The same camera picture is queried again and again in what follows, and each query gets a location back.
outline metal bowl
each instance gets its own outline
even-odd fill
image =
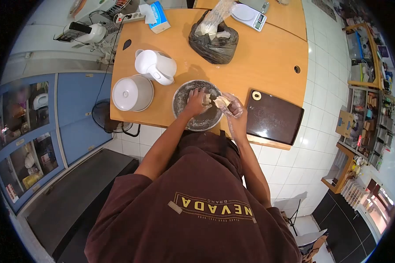
[[[216,97],[221,96],[221,92],[219,91],[219,89],[209,81],[188,81],[181,85],[176,93],[174,93],[172,109],[175,118],[177,118],[177,116],[179,116],[179,114],[186,107],[190,91],[197,87],[206,88],[206,93],[211,94],[211,100],[214,100]],[[192,118],[187,123],[186,129],[199,132],[209,130],[215,127],[215,125],[217,125],[222,118],[222,112],[219,108],[215,106],[214,102],[211,102],[211,104],[212,107],[206,112]]]

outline kitchen counter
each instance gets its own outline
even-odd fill
[[[188,44],[191,27],[203,15],[201,9],[164,10],[171,28],[153,33],[143,21],[124,24],[115,57],[111,89],[123,77],[137,74],[135,52],[138,49],[163,51],[177,63],[174,83],[163,86],[153,81],[154,99],[142,112],[118,110],[111,100],[111,119],[168,127],[174,121],[171,108],[174,92],[190,80],[207,80],[222,92],[230,92],[246,106],[251,89],[272,94],[302,107],[306,88],[308,44],[305,40],[271,24],[258,32],[229,17],[227,26],[239,34],[239,42],[232,61],[227,65],[212,65],[192,50]],[[132,44],[122,50],[126,40]],[[300,67],[300,73],[294,67]],[[225,130],[230,136],[226,117],[210,131],[219,134]],[[290,149],[285,145],[248,135],[252,143]]]
[[[212,9],[219,0],[195,0],[193,8]],[[266,22],[294,34],[307,41],[306,20],[301,0],[290,0],[288,5],[270,0],[266,12]]]

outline electric kettle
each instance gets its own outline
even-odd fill
[[[148,80],[155,80],[162,85],[174,83],[177,64],[169,55],[156,50],[137,50],[135,69]]]

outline floor mat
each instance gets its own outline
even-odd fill
[[[328,16],[330,16],[332,19],[337,21],[337,18],[335,17],[334,10],[330,8],[327,4],[322,2],[322,0],[312,0],[312,3],[314,3],[318,8],[320,8],[323,12],[325,12]]]

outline blue container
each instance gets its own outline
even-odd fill
[[[358,32],[347,35],[348,51],[351,59],[364,59],[363,50],[361,49],[360,35]]]

